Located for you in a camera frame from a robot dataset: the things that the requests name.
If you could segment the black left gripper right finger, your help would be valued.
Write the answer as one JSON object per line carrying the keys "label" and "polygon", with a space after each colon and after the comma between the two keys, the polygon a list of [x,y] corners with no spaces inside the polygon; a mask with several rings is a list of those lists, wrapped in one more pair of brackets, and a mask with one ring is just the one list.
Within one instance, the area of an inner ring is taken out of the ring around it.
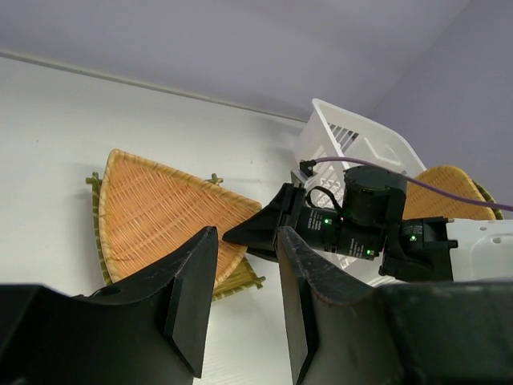
{"label": "black left gripper right finger", "polygon": [[278,231],[295,384],[509,384],[508,282],[372,287]]}

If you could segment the curved green-rimmed bamboo plate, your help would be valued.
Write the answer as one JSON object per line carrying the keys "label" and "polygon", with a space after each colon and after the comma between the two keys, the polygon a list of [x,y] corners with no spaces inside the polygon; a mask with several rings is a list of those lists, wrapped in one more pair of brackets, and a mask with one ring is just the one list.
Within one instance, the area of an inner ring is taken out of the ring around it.
{"label": "curved green-rimmed bamboo plate", "polygon": [[[458,197],[495,203],[494,198],[482,185],[472,180],[461,168],[455,166],[443,165],[430,168],[416,176],[415,180]],[[409,182],[403,219],[425,217],[472,220],[504,219],[504,215],[499,209],[466,204]]]}

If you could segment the square green-rimmed bamboo plate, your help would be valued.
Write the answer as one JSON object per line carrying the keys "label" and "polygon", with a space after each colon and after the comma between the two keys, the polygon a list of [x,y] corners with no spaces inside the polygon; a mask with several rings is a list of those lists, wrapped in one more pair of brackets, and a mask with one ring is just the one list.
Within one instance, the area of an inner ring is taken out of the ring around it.
{"label": "square green-rimmed bamboo plate", "polygon": [[[91,186],[93,228],[95,231],[96,249],[99,256],[99,266],[102,271],[103,281],[109,286],[113,281],[108,273],[107,265],[104,260],[99,233],[99,196],[103,180],[99,177],[97,172],[93,172],[91,176],[85,179],[85,182]],[[244,257],[232,274],[214,289],[212,300],[215,302],[253,287],[259,290],[263,287],[264,281],[265,277],[258,277],[248,259]]]}

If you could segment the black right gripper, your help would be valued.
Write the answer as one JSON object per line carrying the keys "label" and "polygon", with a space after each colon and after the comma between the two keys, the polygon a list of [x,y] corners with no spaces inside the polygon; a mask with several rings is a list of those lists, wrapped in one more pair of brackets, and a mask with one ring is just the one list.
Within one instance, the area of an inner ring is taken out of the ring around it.
{"label": "black right gripper", "polygon": [[[327,188],[314,186],[310,190],[285,184],[277,195],[248,220],[227,231],[222,239],[247,247],[247,253],[278,263],[274,240],[281,226],[293,228],[315,250],[336,253],[341,234],[342,207]],[[312,193],[317,190],[326,195],[333,207],[321,208],[313,203]]]}

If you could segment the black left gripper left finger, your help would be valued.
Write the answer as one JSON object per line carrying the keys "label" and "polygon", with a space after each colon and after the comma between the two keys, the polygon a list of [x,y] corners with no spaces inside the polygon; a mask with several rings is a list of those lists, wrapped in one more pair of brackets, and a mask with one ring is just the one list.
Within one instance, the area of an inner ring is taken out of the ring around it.
{"label": "black left gripper left finger", "polygon": [[192,383],[203,370],[217,255],[207,226],[90,296],[2,286],[2,383]]}

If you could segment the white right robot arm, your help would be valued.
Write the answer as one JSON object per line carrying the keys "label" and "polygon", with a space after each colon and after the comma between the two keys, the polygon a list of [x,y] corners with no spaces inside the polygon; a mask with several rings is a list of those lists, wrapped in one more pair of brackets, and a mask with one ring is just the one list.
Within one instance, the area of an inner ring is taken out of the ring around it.
{"label": "white right robot arm", "polygon": [[511,278],[511,221],[405,220],[410,178],[360,165],[345,171],[344,182],[342,202],[327,188],[317,187],[333,202],[332,208],[316,206],[311,190],[285,183],[267,206],[223,239],[276,261],[277,231],[288,226],[312,249],[368,261],[380,258],[379,274],[400,282]]}

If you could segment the orange woven bamboo plate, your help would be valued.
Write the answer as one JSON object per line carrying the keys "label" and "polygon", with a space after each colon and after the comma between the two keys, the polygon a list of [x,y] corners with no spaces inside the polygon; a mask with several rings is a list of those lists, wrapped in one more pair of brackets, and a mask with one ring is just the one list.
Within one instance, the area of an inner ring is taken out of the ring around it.
{"label": "orange woven bamboo plate", "polygon": [[205,226],[220,237],[261,204],[218,184],[114,149],[99,190],[99,241],[118,282],[169,255]]}

